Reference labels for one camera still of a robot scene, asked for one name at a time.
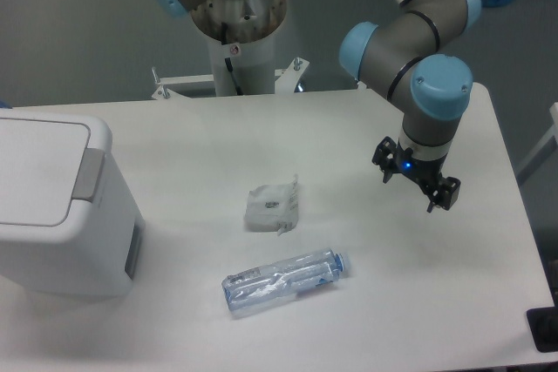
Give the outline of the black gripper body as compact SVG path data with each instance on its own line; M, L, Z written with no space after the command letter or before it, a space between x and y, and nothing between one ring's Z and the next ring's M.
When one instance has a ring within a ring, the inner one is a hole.
M411 148L396 147L394 172L401 173L419 186L434 188L441 179L442 166L446 156L435 160L416 159Z

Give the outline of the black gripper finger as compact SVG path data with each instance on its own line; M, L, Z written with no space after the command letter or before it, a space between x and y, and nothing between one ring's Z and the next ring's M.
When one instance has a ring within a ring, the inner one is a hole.
M383 173L383 182L387 183L394 173L400 173L398 168L397 145L390 137L385 137L376 147L371 162Z
M440 177L432 185L422 188L423 194L429 199L426 209L428 213L437 207L449 211L459 197L461 182L454 177Z

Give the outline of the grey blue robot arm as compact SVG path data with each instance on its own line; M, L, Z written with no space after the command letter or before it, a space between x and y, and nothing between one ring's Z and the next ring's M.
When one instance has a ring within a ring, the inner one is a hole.
M275 37L286 0L156 0L171 16L188 15L207 39L215 92L276 92ZM402 14L379 26L363 22L344 37L339 63L356 81L403 114L397 139L385 138L372 161L386 179L415 183L430 207L449 209L460 182L442 167L473 87L470 68L441 48L474 24L480 0L397 0Z

